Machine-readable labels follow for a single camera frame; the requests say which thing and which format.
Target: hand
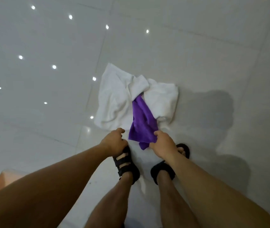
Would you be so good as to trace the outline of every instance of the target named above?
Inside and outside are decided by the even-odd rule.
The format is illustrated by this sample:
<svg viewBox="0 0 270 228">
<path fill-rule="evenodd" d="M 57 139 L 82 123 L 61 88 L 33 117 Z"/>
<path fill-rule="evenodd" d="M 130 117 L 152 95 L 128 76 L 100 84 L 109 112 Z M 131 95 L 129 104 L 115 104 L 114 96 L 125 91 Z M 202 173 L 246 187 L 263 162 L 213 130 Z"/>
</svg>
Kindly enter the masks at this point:
<svg viewBox="0 0 270 228">
<path fill-rule="evenodd" d="M 109 156 L 118 156 L 122 153 L 122 150 L 128 145 L 128 141 L 122 139 L 122 133 L 124 132 L 125 130 L 122 128 L 113 130 L 100 142 L 100 145 L 105 147 Z"/>
<path fill-rule="evenodd" d="M 166 157 L 172 152 L 177 152 L 175 142 L 167 133 L 158 130 L 154 134 L 157 136 L 157 141 L 156 143 L 151 142 L 150 148 L 158 157 L 166 160 Z"/>
</svg>

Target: person's left leg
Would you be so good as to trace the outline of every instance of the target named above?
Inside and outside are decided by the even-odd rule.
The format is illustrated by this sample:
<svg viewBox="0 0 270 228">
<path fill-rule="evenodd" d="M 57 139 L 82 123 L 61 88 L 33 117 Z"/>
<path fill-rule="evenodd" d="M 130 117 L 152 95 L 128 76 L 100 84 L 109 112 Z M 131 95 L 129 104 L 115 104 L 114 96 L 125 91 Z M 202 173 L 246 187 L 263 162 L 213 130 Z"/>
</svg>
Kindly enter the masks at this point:
<svg viewBox="0 0 270 228">
<path fill-rule="evenodd" d="M 116 159 L 119 160 L 125 156 L 127 155 L 124 153 Z M 119 167 L 122 168 L 129 164 L 130 162 L 124 163 Z M 101 199 L 101 201 L 94 208 L 90 217 L 88 218 L 85 228 L 122 228 L 128 210 L 128 198 L 132 184 L 133 173 L 131 171 L 123 173 L 119 182 Z"/>
</svg>

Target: person's right arm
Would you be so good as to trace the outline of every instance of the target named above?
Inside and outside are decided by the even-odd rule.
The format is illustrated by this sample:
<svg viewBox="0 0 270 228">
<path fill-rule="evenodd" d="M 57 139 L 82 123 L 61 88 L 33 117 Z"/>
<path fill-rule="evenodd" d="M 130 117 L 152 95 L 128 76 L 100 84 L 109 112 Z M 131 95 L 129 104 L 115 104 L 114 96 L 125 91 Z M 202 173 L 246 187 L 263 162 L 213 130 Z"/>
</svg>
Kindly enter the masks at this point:
<svg viewBox="0 0 270 228">
<path fill-rule="evenodd" d="M 159 130 L 155 135 L 157 142 L 150 147 L 175 171 L 201 226 L 270 227 L 264 209 L 180 154 L 167 133 Z"/>
</svg>

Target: person's left arm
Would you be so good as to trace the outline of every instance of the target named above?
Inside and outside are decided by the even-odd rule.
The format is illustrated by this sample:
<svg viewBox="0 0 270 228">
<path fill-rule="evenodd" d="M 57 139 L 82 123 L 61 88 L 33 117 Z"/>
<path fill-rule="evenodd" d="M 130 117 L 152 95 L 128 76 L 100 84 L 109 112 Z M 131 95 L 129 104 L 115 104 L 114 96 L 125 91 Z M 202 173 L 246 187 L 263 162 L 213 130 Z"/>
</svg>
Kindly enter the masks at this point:
<svg viewBox="0 0 270 228">
<path fill-rule="evenodd" d="M 99 145 L 40 169 L 0 190 L 0 227 L 57 227 L 93 172 L 128 145 L 124 130 L 109 133 Z"/>
</svg>

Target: towel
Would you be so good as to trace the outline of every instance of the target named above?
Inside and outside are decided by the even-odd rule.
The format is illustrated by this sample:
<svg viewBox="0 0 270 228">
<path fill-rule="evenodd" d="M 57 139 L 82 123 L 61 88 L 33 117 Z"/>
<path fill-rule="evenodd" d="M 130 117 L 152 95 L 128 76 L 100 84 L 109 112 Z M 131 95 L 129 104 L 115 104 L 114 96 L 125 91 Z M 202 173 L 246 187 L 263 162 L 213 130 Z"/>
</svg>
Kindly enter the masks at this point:
<svg viewBox="0 0 270 228">
<path fill-rule="evenodd" d="M 149 147 L 150 142 L 156 142 L 154 131 L 158 130 L 157 120 L 153 117 L 145 101 L 139 95 L 132 103 L 133 123 L 129 132 L 129 139 L 139 142 L 142 150 Z"/>
<path fill-rule="evenodd" d="M 118 127 L 129 130 L 133 122 L 132 101 L 142 92 L 153 117 L 169 124 L 178 99 L 178 88 L 174 84 L 147 80 L 142 75 L 135 77 L 109 63 L 101 77 L 95 125 L 105 130 Z"/>
</svg>

